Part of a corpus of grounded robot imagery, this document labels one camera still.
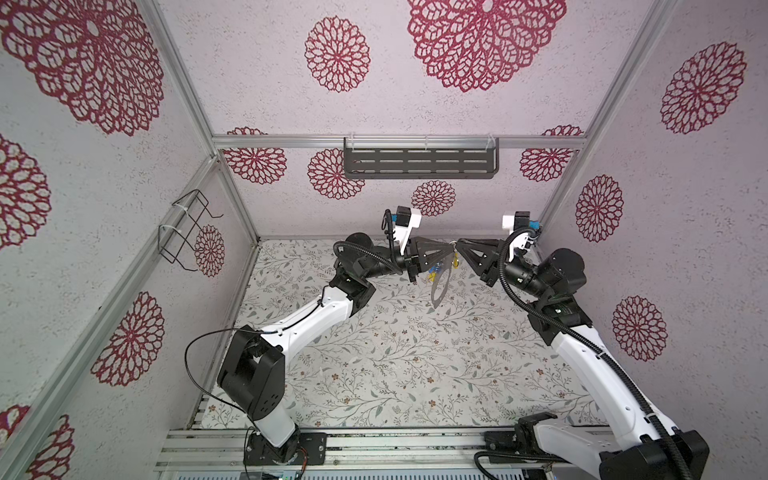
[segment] red mandala print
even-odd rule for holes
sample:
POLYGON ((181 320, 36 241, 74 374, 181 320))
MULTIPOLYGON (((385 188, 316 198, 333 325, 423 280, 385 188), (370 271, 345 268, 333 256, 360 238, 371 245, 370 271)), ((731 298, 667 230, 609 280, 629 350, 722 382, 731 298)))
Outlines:
POLYGON ((667 323, 647 299, 629 296, 616 305, 614 335, 621 349, 635 359, 653 360, 667 346, 667 323))
POLYGON ((14 405, 10 409, 0 412, 0 449, 3 448, 27 412, 29 412, 29 406, 21 405, 14 405))
MULTIPOLYGON (((544 135, 581 135, 584 132, 573 125, 558 125, 544 132, 544 135)), ((545 182, 560 177, 563 168, 571 159, 573 150, 568 148, 529 148, 520 158, 520 171, 523 176, 545 182)))
POLYGON ((337 200, 354 197, 366 185, 365 180, 351 180, 344 175, 344 152, 338 148, 317 152, 306 174, 315 190, 337 200))
POLYGON ((661 99, 661 121, 676 134, 711 124, 739 94, 744 70, 744 52, 736 44, 724 41, 698 51, 667 85, 661 99))
POLYGON ((552 39, 565 0, 408 0, 408 32, 427 75, 488 90, 528 67, 552 39))
POLYGON ((0 0, 0 30, 5 50, 79 121, 133 135, 159 115, 163 70, 131 0, 0 0))
MULTIPOLYGON (((266 135, 248 127, 238 127, 227 134, 266 135)), ((286 171, 286 156, 282 148, 234 148, 223 153, 234 173, 255 184, 277 182, 286 171)))
POLYGON ((419 185, 411 196, 411 205, 422 211, 422 215, 435 217, 444 214, 453 206, 456 192, 450 184, 430 180, 419 185))
POLYGON ((213 225, 206 225, 194 242, 194 259, 205 276, 216 276, 224 265, 224 240, 213 225))
POLYGON ((304 46, 306 66, 328 90, 349 91, 368 73, 371 58, 366 38, 345 18, 325 17, 317 22, 304 46))
POLYGON ((69 472, 69 461, 74 453, 74 429, 69 415, 62 415, 54 430, 45 440, 43 449, 27 468, 27 480, 61 480, 69 472))
POLYGON ((51 191, 38 162, 0 135, 0 250, 34 237, 50 211, 51 191))
POLYGON ((599 242, 619 226, 624 200, 619 184, 608 175, 590 180, 576 202, 576 225, 587 240, 599 242))
POLYGON ((99 383, 126 386, 139 380, 141 374, 157 359, 165 335, 163 310, 148 292, 139 293, 118 329, 101 351, 91 373, 99 383))

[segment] ceiling panel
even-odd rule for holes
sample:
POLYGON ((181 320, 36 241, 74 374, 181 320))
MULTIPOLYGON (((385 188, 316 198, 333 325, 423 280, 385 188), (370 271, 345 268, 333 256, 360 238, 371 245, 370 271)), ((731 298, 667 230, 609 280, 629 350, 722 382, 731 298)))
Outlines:
POLYGON ((586 128, 650 0, 160 0, 217 133, 586 128))

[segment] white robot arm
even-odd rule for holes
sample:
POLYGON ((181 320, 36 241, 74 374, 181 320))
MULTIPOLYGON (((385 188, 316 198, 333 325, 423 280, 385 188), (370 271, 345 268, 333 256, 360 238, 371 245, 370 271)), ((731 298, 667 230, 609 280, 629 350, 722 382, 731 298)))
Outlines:
MULTIPOLYGON (((396 215, 387 210, 382 225, 389 248, 374 247, 364 233, 350 235, 334 245, 336 275, 320 296, 277 323, 258 330, 244 327, 246 331, 234 335, 218 383, 255 422, 266 440, 264 455, 275 462, 288 462, 299 448, 299 428, 282 403, 285 365, 367 304, 375 291, 367 279, 407 272, 415 281, 418 273, 454 252, 449 243, 410 239, 420 221, 416 209, 398 207, 396 215)), ((544 342, 575 371, 610 430, 574 427, 542 412, 518 421, 515 444, 507 445, 506 456, 499 450, 484 452, 486 456, 550 455, 603 480, 700 478, 709 452, 706 442, 695 431, 680 431, 647 400, 576 303, 573 293, 586 283, 581 257, 559 249, 532 265, 524 254, 538 235, 538 225, 527 212, 517 212, 505 217, 504 227, 510 231, 506 241, 459 239, 455 249, 487 285, 501 280, 544 342), (510 286, 538 300, 524 303, 510 286)))

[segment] floral tablecloth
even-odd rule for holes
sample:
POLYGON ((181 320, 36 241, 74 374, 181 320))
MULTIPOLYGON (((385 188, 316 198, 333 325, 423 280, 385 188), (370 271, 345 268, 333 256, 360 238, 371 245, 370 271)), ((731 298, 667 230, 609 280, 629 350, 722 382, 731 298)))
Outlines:
MULTIPOLYGON (((273 323, 333 277, 331 240, 263 243, 237 326, 273 323)), ((437 309, 426 275, 372 279, 376 293, 349 321, 314 339, 287 367, 285 402, 303 426, 510 425, 556 412, 603 423, 578 378, 528 324, 500 285, 488 288, 463 260, 437 309)), ((228 400, 216 387, 214 395, 228 400)), ((247 427, 216 400, 196 428, 247 427)))

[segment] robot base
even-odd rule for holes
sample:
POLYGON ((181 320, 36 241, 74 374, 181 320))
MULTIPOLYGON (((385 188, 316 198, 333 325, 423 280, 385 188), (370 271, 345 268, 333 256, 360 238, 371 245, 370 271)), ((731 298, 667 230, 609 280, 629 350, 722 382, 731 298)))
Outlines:
POLYGON ((322 465, 326 461, 326 440, 328 435, 325 433, 300 433, 299 444, 296 447, 296 454, 285 462, 278 452, 274 451, 272 445, 267 442, 263 436, 252 433, 248 438, 243 463, 247 466, 267 466, 267 465, 302 465, 304 463, 304 454, 301 448, 304 448, 309 454, 307 465, 322 465))

